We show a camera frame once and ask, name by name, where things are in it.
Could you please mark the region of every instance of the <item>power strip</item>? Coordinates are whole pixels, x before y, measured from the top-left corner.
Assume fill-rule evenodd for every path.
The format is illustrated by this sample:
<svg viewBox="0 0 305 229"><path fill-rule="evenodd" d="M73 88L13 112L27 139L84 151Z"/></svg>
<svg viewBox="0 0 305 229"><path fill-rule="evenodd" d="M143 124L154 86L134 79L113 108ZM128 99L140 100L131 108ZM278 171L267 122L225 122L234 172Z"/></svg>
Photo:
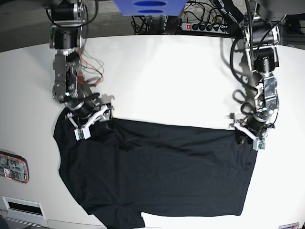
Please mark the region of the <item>power strip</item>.
<svg viewBox="0 0 305 229"><path fill-rule="evenodd" d="M211 26L211 23L208 23L205 26L205 22L198 25L198 23L188 23L184 22L181 25L181 30L183 31L194 31L194 32L211 32L219 34L228 34L226 25L214 25Z"/></svg>

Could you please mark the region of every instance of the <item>t-shirt sleeve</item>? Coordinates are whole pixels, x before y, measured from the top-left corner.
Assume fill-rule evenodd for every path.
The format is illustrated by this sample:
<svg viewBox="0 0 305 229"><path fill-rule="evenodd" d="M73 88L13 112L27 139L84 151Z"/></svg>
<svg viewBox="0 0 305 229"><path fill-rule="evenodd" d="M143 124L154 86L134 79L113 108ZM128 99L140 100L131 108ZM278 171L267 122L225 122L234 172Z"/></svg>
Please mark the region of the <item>t-shirt sleeve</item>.
<svg viewBox="0 0 305 229"><path fill-rule="evenodd" d="M130 208L108 206L97 209L93 214L107 227L107 229L133 229L145 227L141 212Z"/></svg>

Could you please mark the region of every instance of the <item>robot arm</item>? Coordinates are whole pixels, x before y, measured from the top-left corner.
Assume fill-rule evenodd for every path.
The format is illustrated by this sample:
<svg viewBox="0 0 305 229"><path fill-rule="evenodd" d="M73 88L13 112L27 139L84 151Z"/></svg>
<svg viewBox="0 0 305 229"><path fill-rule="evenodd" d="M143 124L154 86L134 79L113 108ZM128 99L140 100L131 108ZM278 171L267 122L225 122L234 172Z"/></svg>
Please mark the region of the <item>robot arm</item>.
<svg viewBox="0 0 305 229"><path fill-rule="evenodd" d="M52 8L62 0L1 0L0 13L17 13L41 8Z"/></svg>
<svg viewBox="0 0 305 229"><path fill-rule="evenodd" d="M253 85L241 82L238 78L241 83L254 90L254 105L245 101L242 113L246 114L246 117L242 120L234 119L232 125L238 133L242 133L241 136L253 140L255 150L264 149L265 138L269 130L274 128L274 121L271 120L277 115L279 108L277 82L273 75L274 69L279 66L277 24L285 17L285 13L305 11L303 0L257 2L255 10L251 13L249 2L246 0L248 13L244 17L242 30L249 68L260 77ZM71 113L67 118L75 126L77 140L89 138L89 126L96 121L109 121L112 110L110 104L102 104L99 101L99 94L93 94L89 87L78 82L77 76L81 74L79 51L82 45L81 31L85 25L84 9L81 0L61 0L47 9L52 22L50 47L58 52L53 64L53 98L70 109ZM251 108L251 112L243 111L246 106Z"/></svg>
<svg viewBox="0 0 305 229"><path fill-rule="evenodd" d="M55 81L53 99L71 111L67 118L75 126L77 140L90 137L89 127L97 121L111 118L111 104L102 104L99 93L93 94L90 85L80 82L81 31L84 25L85 5L82 1L70 3L63 0L59 5L46 10L51 25L50 48L56 49L53 62Z"/></svg>

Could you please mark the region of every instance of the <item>blue object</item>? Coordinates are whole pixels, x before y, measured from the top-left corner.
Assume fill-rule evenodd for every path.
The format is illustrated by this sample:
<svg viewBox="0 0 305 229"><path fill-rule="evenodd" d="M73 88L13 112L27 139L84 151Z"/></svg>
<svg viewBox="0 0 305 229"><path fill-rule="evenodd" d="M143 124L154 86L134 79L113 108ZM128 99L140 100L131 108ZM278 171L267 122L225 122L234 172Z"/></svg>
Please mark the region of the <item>blue object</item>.
<svg viewBox="0 0 305 229"><path fill-rule="evenodd" d="M124 16L177 16L187 0L113 0Z"/></svg>

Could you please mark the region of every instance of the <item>white tabletop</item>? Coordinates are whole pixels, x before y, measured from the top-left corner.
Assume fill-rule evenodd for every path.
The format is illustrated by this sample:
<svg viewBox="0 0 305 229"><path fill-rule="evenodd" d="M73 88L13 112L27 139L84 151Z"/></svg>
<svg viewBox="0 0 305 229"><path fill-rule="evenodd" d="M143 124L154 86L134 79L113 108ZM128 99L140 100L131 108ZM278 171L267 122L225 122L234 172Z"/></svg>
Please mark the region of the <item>white tabletop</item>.
<svg viewBox="0 0 305 229"><path fill-rule="evenodd" d="M104 62L96 91L113 95L114 116L162 124L227 129L241 88L228 66L230 39L125 36L88 39L88 53ZM26 185L0 178L0 195L40 202L47 220L102 225L88 216L58 174L52 137L62 105L52 99L55 51L38 45L0 53L0 149L27 159ZM143 213L147 227L276 229L305 221L305 52L279 47L276 69L280 114L267 149L258 153L241 216L160 217ZM241 55L235 59L236 69Z"/></svg>

